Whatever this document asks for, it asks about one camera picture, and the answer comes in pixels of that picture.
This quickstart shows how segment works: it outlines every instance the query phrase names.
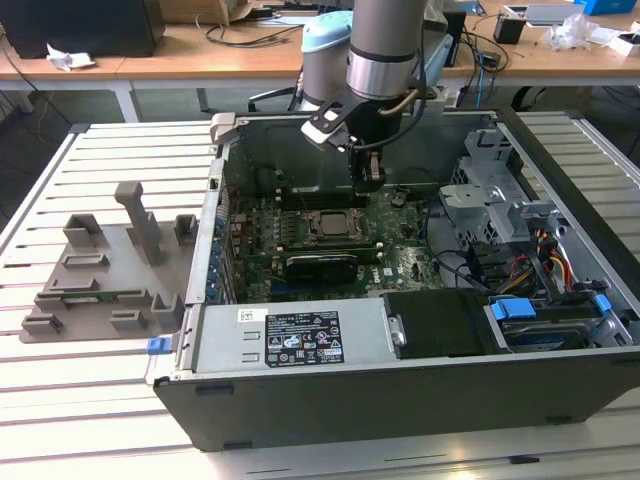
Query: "warning label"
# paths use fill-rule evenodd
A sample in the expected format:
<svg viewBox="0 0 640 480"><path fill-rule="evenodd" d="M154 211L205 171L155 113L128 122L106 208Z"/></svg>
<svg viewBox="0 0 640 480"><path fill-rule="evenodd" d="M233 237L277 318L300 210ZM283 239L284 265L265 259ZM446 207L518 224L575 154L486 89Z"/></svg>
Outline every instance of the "warning label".
<svg viewBox="0 0 640 480"><path fill-rule="evenodd" d="M267 315L266 324L268 366L344 363L338 312Z"/></svg>

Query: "gray floor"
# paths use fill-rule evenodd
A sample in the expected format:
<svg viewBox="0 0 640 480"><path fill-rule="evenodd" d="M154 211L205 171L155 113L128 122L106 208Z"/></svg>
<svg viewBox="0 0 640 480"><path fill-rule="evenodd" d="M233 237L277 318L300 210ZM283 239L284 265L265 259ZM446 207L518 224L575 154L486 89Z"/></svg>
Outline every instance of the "gray floor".
<svg viewBox="0 0 640 480"><path fill-rule="evenodd" d="M524 105L534 101L540 89L532 89ZM210 107L216 111L246 111L248 97L261 90L210 90ZM490 105L509 105L514 89L496 89ZM38 175L50 160L68 126L51 109L44 108L34 95L35 112L11 115L0 123L0 230L20 205ZM138 95L144 121L208 120L210 113L199 110L194 90L145 90ZM469 95L466 104L474 104ZM54 104L72 123L122 122L122 115L111 92L57 92ZM283 111L288 99L268 100L260 104L263 111ZM615 90L594 88L552 89L538 97L536 110L579 110L622 152L628 153L640 133L640 94L632 88ZM640 145L631 155L640 164Z"/></svg>

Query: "desk leg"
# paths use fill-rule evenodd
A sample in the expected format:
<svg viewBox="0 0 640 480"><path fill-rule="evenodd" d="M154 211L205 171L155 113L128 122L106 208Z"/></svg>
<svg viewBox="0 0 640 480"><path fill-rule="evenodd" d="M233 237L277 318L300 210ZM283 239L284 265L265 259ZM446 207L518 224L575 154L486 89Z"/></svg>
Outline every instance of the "desk leg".
<svg viewBox="0 0 640 480"><path fill-rule="evenodd" d="M124 121L127 123L139 123L142 119L142 114L140 112L140 105L138 105L136 92L131 86L131 83L119 83L113 88L113 91L118 98L118 104L120 105Z"/></svg>
<svg viewBox="0 0 640 480"><path fill-rule="evenodd" d="M204 88L197 88L198 102L200 103L200 111L202 113L209 113L209 99L207 98L207 91Z"/></svg>
<svg viewBox="0 0 640 480"><path fill-rule="evenodd" d="M29 100L29 92L5 92L5 94L11 100L15 106L17 106L22 113L33 113L33 105Z"/></svg>

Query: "gray 3d printed holder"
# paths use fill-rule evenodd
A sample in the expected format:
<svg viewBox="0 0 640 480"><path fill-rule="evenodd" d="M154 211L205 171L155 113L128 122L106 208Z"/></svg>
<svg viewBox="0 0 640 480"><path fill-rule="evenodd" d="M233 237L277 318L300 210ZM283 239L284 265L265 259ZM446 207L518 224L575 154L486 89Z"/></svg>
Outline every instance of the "gray 3d printed holder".
<svg viewBox="0 0 640 480"><path fill-rule="evenodd" d="M22 322L22 342L146 338L180 329L198 222L178 215L173 224L158 224L141 197L139 182L116 189L131 227L101 227L91 214L69 218L69 243Z"/></svg>

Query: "motherboard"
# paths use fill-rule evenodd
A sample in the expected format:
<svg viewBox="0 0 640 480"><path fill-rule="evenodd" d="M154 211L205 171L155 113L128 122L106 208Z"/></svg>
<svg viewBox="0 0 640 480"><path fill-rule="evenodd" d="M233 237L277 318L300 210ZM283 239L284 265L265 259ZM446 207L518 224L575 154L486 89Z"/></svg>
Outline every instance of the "motherboard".
<svg viewBox="0 0 640 480"><path fill-rule="evenodd" d="M336 203L302 195L289 202L281 197L231 202L240 303L367 298L443 287L424 244L425 202L413 197L395 187L371 195L362 208L320 208Z"/></svg>

